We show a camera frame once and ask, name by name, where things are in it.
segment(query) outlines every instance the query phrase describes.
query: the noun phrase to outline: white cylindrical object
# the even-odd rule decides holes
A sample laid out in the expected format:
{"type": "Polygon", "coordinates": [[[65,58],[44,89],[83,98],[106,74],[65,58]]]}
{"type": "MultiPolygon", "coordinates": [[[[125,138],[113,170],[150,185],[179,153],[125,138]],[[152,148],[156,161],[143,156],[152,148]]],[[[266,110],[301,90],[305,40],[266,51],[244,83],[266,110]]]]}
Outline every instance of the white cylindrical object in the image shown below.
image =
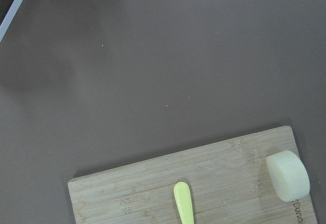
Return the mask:
{"type": "Polygon", "coordinates": [[[281,200],[290,202],[309,194],[307,171],[293,152],[270,155],[266,157],[266,163],[274,189],[281,200]]]}

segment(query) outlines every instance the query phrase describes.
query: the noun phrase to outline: green handle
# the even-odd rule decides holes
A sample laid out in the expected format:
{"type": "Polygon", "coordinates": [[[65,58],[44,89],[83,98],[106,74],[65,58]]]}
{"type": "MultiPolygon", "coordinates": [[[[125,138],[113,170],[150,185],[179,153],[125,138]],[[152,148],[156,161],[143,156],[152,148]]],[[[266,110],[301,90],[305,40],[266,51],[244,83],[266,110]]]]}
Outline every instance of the green handle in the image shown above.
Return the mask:
{"type": "Polygon", "coordinates": [[[192,197],[188,184],[178,182],[173,192],[182,224],[194,224],[192,197]]]}

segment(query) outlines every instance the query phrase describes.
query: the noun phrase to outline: bamboo board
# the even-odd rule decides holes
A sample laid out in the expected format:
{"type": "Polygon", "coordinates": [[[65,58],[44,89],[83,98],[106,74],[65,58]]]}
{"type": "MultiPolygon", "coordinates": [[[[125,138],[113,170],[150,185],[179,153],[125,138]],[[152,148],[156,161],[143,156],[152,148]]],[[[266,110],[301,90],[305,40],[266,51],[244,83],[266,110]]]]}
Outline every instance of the bamboo board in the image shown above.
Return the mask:
{"type": "Polygon", "coordinates": [[[74,178],[76,223],[181,223],[173,186],[185,181],[196,224],[316,224],[310,196],[285,203],[273,189],[265,157],[284,150],[298,155],[289,126],[74,178]]]}

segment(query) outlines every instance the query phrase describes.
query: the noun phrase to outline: gray surface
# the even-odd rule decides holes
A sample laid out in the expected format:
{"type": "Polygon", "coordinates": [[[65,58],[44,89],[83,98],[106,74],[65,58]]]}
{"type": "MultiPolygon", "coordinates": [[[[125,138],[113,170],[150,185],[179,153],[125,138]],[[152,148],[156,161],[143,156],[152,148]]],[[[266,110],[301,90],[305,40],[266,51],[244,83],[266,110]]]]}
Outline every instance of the gray surface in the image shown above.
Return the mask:
{"type": "Polygon", "coordinates": [[[0,222],[74,223],[75,176],[290,125],[326,223],[325,3],[24,0],[0,44],[0,222]]]}

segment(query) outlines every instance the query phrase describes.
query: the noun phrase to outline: wood grain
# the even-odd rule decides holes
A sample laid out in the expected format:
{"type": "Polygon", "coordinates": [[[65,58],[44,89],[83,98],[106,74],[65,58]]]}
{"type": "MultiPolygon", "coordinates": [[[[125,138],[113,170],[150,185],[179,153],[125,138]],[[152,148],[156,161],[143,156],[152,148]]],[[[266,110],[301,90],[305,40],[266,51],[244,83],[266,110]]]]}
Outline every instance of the wood grain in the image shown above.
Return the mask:
{"type": "Polygon", "coordinates": [[[289,126],[74,178],[76,223],[181,223],[173,186],[185,181],[196,224],[316,224],[310,196],[285,203],[273,189],[265,157],[283,150],[298,155],[289,126]]]}

